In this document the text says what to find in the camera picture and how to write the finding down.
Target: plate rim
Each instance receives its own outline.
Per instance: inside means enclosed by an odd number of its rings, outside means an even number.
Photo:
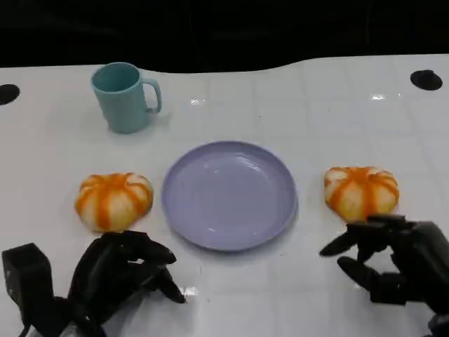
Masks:
[[[181,233],[181,231],[179,231],[176,228],[176,226],[173,225],[173,219],[170,218],[169,212],[167,211],[168,207],[167,207],[167,201],[166,201],[166,186],[168,184],[169,177],[171,177],[171,175],[174,172],[175,168],[178,167],[180,162],[182,160],[184,160],[186,157],[190,156],[195,151],[198,151],[198,150],[200,150],[200,149],[202,149],[204,147],[209,147],[209,146],[214,146],[214,145],[243,145],[243,146],[253,147],[253,148],[262,150],[262,151],[266,152],[267,154],[271,155],[281,165],[282,169],[285,170],[285,172],[287,173],[287,177],[291,180],[291,182],[293,184],[293,207],[290,210],[290,214],[289,214],[288,219],[282,225],[280,225],[279,228],[276,231],[274,231],[271,235],[269,235],[267,237],[260,237],[258,240],[254,240],[253,242],[251,242],[251,244],[245,245],[245,246],[242,246],[242,247],[225,248],[225,247],[217,247],[217,246],[214,246],[212,244],[209,245],[209,244],[204,244],[204,243],[201,243],[201,242],[197,242],[196,240],[191,239],[187,235]],[[261,244],[267,243],[267,242],[271,241],[272,239],[278,237],[287,228],[292,226],[293,223],[294,223],[295,218],[299,214],[299,197],[298,197],[298,191],[297,191],[297,188],[296,188],[295,179],[294,179],[292,173],[290,172],[290,170],[288,169],[288,167],[285,165],[285,163],[278,156],[276,156],[273,152],[267,150],[266,148],[264,148],[264,147],[262,147],[260,145],[255,145],[255,144],[252,144],[252,143],[243,142],[243,141],[239,141],[239,140],[218,140],[218,141],[215,141],[215,142],[210,142],[210,143],[206,143],[206,144],[202,144],[202,145],[196,146],[196,147],[188,150],[187,152],[185,152],[180,158],[178,158],[170,166],[169,170],[167,171],[167,174],[166,174],[165,178],[163,179],[163,184],[162,184],[162,188],[161,188],[161,202],[162,202],[163,214],[164,214],[164,216],[166,218],[168,226],[170,227],[170,229],[172,231],[174,231],[177,235],[181,236],[181,238],[183,238],[184,240],[187,240],[188,242],[194,244],[195,246],[199,246],[201,248],[208,249],[208,250],[211,250],[211,251],[224,251],[224,252],[245,251],[245,250],[248,250],[248,249],[255,248],[256,246],[259,246]]]

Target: orange pumpkin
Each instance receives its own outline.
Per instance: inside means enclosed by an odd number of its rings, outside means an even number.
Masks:
[[[368,167],[332,167],[324,176],[327,205],[347,222],[389,213],[398,204],[399,190],[390,172]]]
[[[145,177],[113,173],[85,179],[75,209],[90,229],[115,232],[132,225],[151,209],[152,204],[153,189]]]

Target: lavender plate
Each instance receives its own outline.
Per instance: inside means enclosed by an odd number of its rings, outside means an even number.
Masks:
[[[163,183],[170,226],[208,249],[241,251],[286,229],[297,211],[286,166],[261,147],[218,142],[179,159]]]

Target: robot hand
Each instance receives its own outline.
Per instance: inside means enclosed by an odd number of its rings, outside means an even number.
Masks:
[[[408,222],[404,216],[378,215],[347,224],[347,231],[321,252],[336,256],[357,245],[357,259],[337,260],[343,271],[370,292],[374,303],[425,302],[436,315],[429,323],[435,337],[449,336],[449,243],[432,222]],[[397,272],[378,273],[364,263],[391,247]]]
[[[108,233],[92,242],[67,298],[54,296],[50,261],[35,244],[3,251],[2,260],[8,294],[25,326],[21,336],[32,325],[44,337],[59,337],[72,323],[82,336],[106,337],[101,325],[131,296],[146,291],[159,289],[185,303],[166,268],[175,256],[141,232]]]
[[[106,322],[131,296],[159,289],[176,303],[185,298],[166,268],[176,257],[146,233],[107,233],[96,239],[79,261],[68,301],[76,325],[86,335],[101,336]]]

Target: mug handle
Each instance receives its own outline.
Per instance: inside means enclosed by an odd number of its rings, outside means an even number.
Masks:
[[[154,91],[156,91],[157,107],[148,107],[147,112],[160,112],[162,109],[162,92],[161,88],[159,88],[159,84],[155,79],[142,79],[142,83],[149,84],[154,88]]]

